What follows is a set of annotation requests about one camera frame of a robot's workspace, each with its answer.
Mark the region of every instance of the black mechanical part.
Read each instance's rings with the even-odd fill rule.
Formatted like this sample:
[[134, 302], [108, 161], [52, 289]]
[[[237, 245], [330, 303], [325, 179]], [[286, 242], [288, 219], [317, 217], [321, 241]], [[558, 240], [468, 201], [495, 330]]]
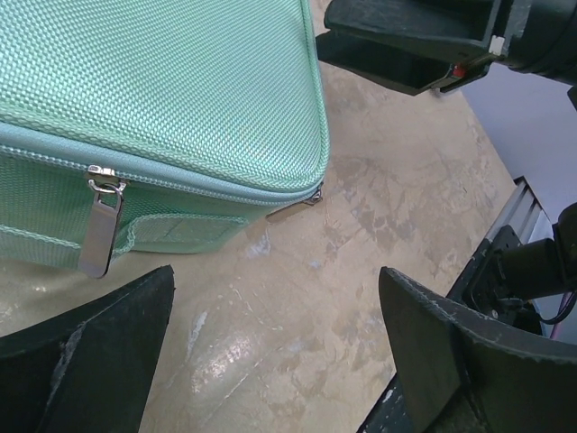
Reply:
[[543, 239], [495, 254], [499, 276], [497, 290], [484, 290], [489, 305], [539, 318], [546, 324], [564, 320], [577, 300], [577, 294], [554, 318], [541, 318], [527, 310], [523, 301], [577, 290], [577, 204], [570, 205], [553, 226], [554, 239]]
[[398, 373], [359, 431], [574, 430], [577, 346], [507, 326], [392, 269], [381, 270], [379, 292]]
[[517, 234], [510, 226], [503, 226], [493, 243], [484, 242], [487, 246], [481, 244], [447, 297], [499, 322], [542, 336], [544, 328], [535, 304], [511, 299], [510, 290], [500, 278], [497, 258], [523, 248]]
[[571, 100], [573, 106], [577, 110], [577, 86], [573, 86], [572, 88], [570, 88], [569, 93], [567, 95], [569, 95], [569, 99]]
[[0, 338], [3, 431], [138, 432], [173, 297], [166, 266]]
[[408, 95], [458, 88], [493, 62], [577, 84], [577, 0], [333, 0], [325, 27], [321, 61]]

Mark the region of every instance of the white wall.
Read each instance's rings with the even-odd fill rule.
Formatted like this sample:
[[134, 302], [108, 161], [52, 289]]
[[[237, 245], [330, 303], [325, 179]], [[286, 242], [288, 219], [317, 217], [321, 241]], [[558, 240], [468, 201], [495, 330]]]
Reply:
[[527, 178], [554, 222], [577, 201], [577, 111], [568, 89], [500, 65], [463, 88], [511, 176]]

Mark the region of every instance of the mint green bag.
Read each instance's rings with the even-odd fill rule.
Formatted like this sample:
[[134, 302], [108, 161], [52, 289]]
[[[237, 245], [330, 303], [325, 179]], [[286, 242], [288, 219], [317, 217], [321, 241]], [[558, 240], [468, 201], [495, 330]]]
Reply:
[[0, 8], [3, 255], [99, 277], [130, 250], [214, 250], [317, 192], [307, 0]]

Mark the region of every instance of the zipper pull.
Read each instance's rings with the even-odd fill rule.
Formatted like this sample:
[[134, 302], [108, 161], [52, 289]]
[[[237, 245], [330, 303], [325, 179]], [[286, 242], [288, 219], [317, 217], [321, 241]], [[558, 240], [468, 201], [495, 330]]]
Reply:
[[[114, 170], [91, 165], [88, 167], [88, 187], [94, 191], [94, 202], [87, 232], [78, 259], [78, 269], [92, 278], [102, 278], [108, 272], [118, 223], [123, 211], [123, 191], [126, 182]], [[116, 204], [102, 202], [103, 195], [115, 195]]]
[[266, 216], [266, 219], [270, 223], [279, 223], [280, 221], [284, 221], [288, 217], [291, 217], [299, 212], [302, 212], [305, 209], [308, 209], [321, 201], [323, 201], [323, 184], [321, 183], [311, 197], [304, 199], [303, 201], [299, 201], [293, 205], [289, 205], [287, 207], [283, 207], [282, 209], [275, 210], [271, 214]]

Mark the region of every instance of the woven nylon fabric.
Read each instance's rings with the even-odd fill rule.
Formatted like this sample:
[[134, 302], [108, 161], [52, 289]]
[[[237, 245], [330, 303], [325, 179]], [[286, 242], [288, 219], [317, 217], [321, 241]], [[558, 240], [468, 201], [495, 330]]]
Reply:
[[306, 0], [0, 8], [0, 121], [257, 189], [300, 191], [324, 176]]

